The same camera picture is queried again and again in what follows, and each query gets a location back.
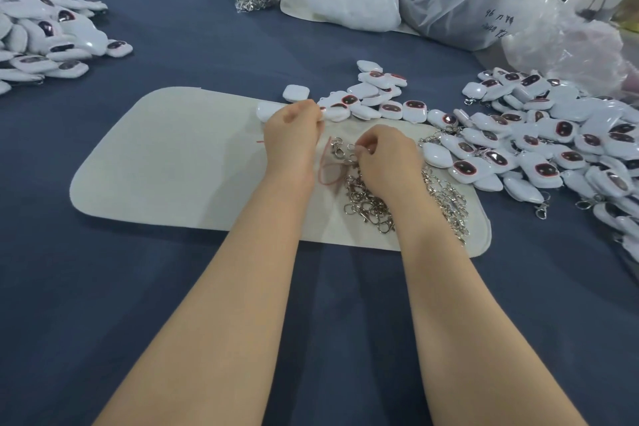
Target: person's left arm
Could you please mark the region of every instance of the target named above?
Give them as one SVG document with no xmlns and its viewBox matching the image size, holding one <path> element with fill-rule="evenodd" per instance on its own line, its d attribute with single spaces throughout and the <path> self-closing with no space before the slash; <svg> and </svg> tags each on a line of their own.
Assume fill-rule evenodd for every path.
<svg viewBox="0 0 639 426">
<path fill-rule="evenodd" d="M 265 126 L 267 172 L 215 257 L 94 422 L 262 422 L 323 130 L 312 101 Z"/>
</svg>

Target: person's right hand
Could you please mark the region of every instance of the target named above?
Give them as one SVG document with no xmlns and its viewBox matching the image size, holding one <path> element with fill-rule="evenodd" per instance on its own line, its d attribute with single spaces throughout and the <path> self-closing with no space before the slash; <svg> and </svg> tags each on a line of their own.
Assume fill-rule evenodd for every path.
<svg viewBox="0 0 639 426">
<path fill-rule="evenodd" d="M 424 160 L 415 142 L 396 128 L 375 125 L 355 143 L 366 186 L 389 208 L 412 192 L 424 193 Z"/>
</svg>

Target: person's left hand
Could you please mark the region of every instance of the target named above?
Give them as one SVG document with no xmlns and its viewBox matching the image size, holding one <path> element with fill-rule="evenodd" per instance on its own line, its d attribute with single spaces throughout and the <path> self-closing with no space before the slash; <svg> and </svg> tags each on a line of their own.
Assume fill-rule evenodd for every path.
<svg viewBox="0 0 639 426">
<path fill-rule="evenodd" d="M 319 107 L 307 99 L 287 105 L 269 118 L 264 128 L 267 177 L 283 179 L 296 190 L 313 190 L 315 146 L 324 131 Z"/>
</svg>

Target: pile of white keychains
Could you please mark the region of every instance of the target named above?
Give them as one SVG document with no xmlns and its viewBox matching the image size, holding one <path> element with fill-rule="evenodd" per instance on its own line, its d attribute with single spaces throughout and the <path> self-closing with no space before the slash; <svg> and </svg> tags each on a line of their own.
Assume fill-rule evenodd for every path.
<svg viewBox="0 0 639 426">
<path fill-rule="evenodd" d="M 540 74 L 483 71 L 481 82 L 462 90 L 464 103 L 484 103 L 500 114 L 462 109 L 452 114 L 427 109 L 423 101 L 392 101 L 404 77 L 384 73 L 370 61 L 357 61 L 360 84 L 320 98 L 324 118 L 350 115 L 362 120 L 404 119 L 428 122 L 440 131 L 421 139 L 427 164 L 445 168 L 462 184 L 507 193 L 536 206 L 546 219 L 549 194 L 539 189 L 566 185 L 579 194 L 580 209 L 590 209 L 619 231 L 619 241 L 639 261 L 639 110 L 607 96 L 593 97 L 575 84 Z M 309 90 L 290 85 L 287 101 L 307 99 Z M 283 105 L 260 102 L 263 122 Z"/>
<path fill-rule="evenodd" d="M 0 0 L 0 95 L 45 78 L 79 78 L 84 60 L 133 51 L 109 39 L 91 17 L 107 11 L 92 0 Z"/>
</svg>

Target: blue table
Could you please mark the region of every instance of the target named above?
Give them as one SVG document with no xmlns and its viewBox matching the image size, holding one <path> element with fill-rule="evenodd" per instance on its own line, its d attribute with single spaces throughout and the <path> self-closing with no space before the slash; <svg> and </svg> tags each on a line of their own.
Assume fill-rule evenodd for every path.
<svg viewBox="0 0 639 426">
<path fill-rule="evenodd" d="M 0 98 L 0 424 L 89 425 L 196 281 L 222 232 L 90 218 L 76 169 L 139 98 L 166 86 L 278 99 L 353 83 L 356 59 L 407 75 L 406 97 L 459 107 L 481 69 L 463 51 L 237 14 L 233 0 L 104 0 L 135 47 L 76 81 Z M 493 244 L 474 259 L 499 303 L 592 426 L 639 424 L 639 289 L 603 227 L 553 194 L 547 221 L 482 193 Z M 267 425 L 429 424 L 400 256 L 302 243 Z"/>
</svg>

